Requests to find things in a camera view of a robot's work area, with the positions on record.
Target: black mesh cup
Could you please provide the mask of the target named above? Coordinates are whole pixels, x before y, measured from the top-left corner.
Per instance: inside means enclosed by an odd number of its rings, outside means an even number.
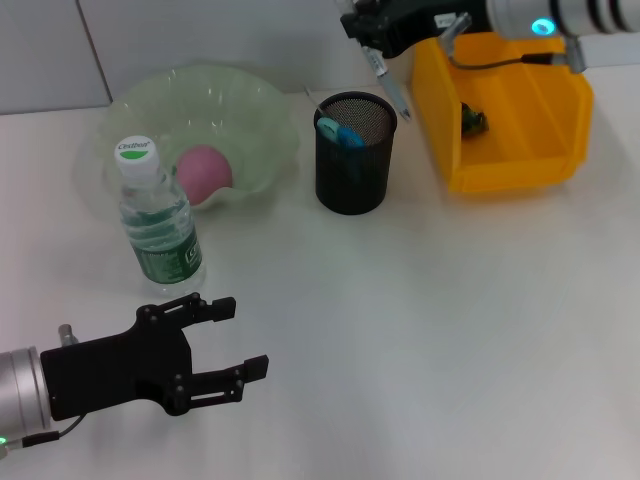
[[[344,147],[318,129],[316,110],[316,195],[336,213],[360,215],[382,203],[387,193],[396,113],[380,97],[363,92],[334,95],[320,105],[328,117],[356,132],[364,147]]]

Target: plastic bottle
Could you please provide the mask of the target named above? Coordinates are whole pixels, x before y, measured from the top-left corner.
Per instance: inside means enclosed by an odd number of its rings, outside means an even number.
[[[196,291],[206,272],[187,196],[150,138],[125,138],[114,153],[124,177],[120,220],[142,272],[160,294]]]

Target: bottle cap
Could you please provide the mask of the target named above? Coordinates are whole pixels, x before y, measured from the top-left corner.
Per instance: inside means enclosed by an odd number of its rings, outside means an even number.
[[[153,140],[134,135],[122,140],[114,151],[118,168],[127,178],[149,177],[160,167],[160,157]]]

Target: yellow storage box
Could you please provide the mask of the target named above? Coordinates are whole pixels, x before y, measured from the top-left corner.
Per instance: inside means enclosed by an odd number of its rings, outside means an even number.
[[[558,39],[507,42],[483,33],[459,37],[455,56],[473,65],[562,48]],[[417,46],[411,88],[451,191],[557,184],[571,177],[587,155],[593,92],[567,67],[460,70],[430,39]],[[489,131],[462,138],[461,102],[486,114]]]

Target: pink ball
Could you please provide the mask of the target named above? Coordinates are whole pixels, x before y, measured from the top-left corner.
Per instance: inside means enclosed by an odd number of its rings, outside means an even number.
[[[219,188],[233,185],[229,162],[208,145],[198,145],[182,154],[176,178],[191,205],[199,205]]]

